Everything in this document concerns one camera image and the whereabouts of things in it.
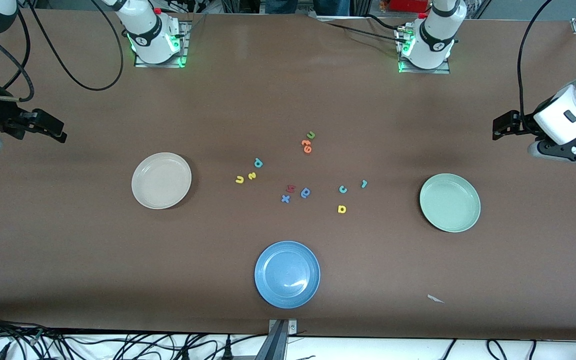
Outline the red box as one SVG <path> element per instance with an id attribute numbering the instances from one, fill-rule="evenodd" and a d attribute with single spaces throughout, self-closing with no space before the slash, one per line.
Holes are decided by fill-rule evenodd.
<path id="1" fill-rule="evenodd" d="M 425 13 L 430 0 L 388 0 L 388 9 L 402 13 Z"/>

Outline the pale green plate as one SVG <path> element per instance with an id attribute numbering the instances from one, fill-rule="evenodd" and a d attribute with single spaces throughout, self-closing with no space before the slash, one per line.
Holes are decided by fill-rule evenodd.
<path id="1" fill-rule="evenodd" d="M 447 233 L 470 230 L 482 212 L 475 187 L 452 173 L 439 173 L 428 178 L 420 189 L 419 205 L 426 220 Z"/>

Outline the blue plate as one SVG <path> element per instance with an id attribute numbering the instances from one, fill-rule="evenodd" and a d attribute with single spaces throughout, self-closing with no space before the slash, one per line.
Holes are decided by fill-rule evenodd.
<path id="1" fill-rule="evenodd" d="M 317 293 L 322 269 L 315 253 L 302 243 L 285 240 L 270 244 L 254 265 L 254 284 L 269 305 L 296 309 Z"/>

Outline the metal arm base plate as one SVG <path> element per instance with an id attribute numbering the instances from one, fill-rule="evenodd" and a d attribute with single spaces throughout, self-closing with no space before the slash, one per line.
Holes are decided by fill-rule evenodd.
<path id="1" fill-rule="evenodd" d="M 448 75 L 450 64 L 448 57 L 455 39 L 443 41 L 432 36 L 427 37 L 423 27 L 413 22 L 398 26 L 393 31 L 397 40 L 398 71 L 400 73 L 418 73 L 430 75 Z"/>
<path id="2" fill-rule="evenodd" d="M 186 66 L 190 45 L 191 22 L 162 14 L 160 32 L 152 39 L 128 35 L 131 49 L 135 53 L 137 68 L 180 69 Z"/>

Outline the blue jeans person legs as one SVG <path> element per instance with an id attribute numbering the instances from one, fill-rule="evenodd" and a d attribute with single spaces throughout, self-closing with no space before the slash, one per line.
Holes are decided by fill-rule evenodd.
<path id="1" fill-rule="evenodd" d="M 265 0 L 264 13 L 267 15 L 294 14 L 300 0 Z M 347 17 L 350 15 L 352 0 L 311 0 L 318 16 Z"/>

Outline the beige brown plate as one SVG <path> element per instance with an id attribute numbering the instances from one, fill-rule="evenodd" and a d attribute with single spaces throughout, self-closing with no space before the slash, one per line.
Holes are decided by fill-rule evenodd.
<path id="1" fill-rule="evenodd" d="M 192 169 L 182 156 L 154 153 L 135 168 L 131 190 L 135 200 L 152 210 L 172 208 L 187 196 L 192 186 Z"/>

